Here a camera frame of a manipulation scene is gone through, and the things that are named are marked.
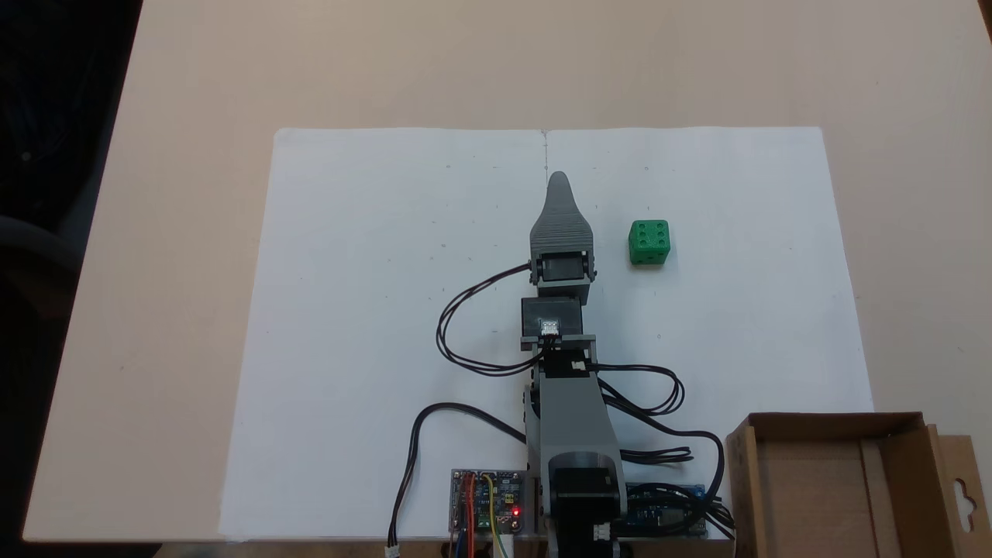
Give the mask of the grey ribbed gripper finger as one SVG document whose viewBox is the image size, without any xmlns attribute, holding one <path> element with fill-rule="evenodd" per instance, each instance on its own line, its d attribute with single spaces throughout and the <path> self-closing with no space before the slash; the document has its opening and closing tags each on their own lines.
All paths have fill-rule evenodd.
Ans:
<svg viewBox="0 0 992 558">
<path fill-rule="evenodd" d="M 532 253 L 591 252 L 593 232 L 564 172 L 549 176 L 543 208 L 530 232 Z"/>
</svg>

